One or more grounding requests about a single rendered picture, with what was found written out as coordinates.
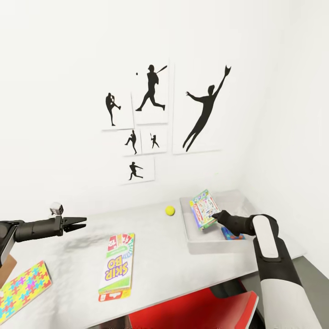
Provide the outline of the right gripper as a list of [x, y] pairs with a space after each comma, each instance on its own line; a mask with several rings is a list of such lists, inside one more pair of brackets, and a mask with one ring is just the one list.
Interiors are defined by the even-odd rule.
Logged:
[[233, 235], [239, 237], [241, 232], [237, 228], [237, 220], [240, 216], [232, 216], [226, 210], [215, 213], [212, 217], [218, 219], [218, 222], [224, 225]]

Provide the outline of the tennis ball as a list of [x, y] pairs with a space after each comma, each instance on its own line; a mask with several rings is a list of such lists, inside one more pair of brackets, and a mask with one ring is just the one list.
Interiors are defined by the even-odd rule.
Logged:
[[168, 206], [166, 209], [165, 209], [165, 212], [168, 216], [171, 216], [175, 213], [175, 208], [173, 206]]

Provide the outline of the board game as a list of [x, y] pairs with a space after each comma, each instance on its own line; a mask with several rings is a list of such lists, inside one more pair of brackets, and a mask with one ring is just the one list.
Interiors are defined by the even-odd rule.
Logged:
[[212, 215], [220, 212], [220, 209], [208, 190], [189, 201], [199, 229], [203, 230], [218, 221]]
[[241, 233], [239, 237], [236, 237], [225, 226], [221, 227], [221, 230], [222, 230], [223, 235], [226, 240], [244, 240], [245, 239], [243, 233]]
[[[98, 289], [99, 302], [130, 297], [134, 239], [134, 233], [111, 235]], [[116, 297], [109, 296], [118, 292]]]

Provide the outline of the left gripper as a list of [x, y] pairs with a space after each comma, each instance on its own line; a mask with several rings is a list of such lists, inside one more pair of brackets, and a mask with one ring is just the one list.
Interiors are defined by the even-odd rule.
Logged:
[[86, 220], [87, 218], [85, 217], [62, 217], [61, 215], [58, 215], [53, 219], [36, 221], [32, 228], [32, 239], [63, 236], [64, 232], [70, 232], [86, 227], [86, 224], [77, 224]]

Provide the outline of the jigsaw puzzle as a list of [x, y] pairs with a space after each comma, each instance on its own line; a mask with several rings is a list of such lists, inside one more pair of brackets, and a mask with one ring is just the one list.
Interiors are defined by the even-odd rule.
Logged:
[[6, 283], [0, 289], [4, 293], [0, 297], [0, 325], [51, 285], [43, 260]]

